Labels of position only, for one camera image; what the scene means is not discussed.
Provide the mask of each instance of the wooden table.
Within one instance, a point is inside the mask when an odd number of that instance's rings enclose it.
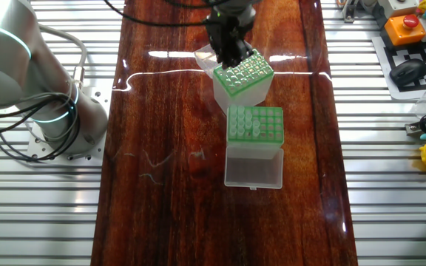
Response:
[[[284,110],[283,188],[223,184],[226,116],[192,57],[204,28],[124,20],[92,265],[357,265],[320,3],[256,9],[247,41],[276,71],[264,105]],[[161,0],[124,11],[166,23],[209,14]]]

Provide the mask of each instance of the computer mouse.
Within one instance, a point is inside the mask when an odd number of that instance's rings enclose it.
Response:
[[[426,63],[420,59],[410,59],[390,71],[390,79],[397,86],[404,86],[426,75]]]

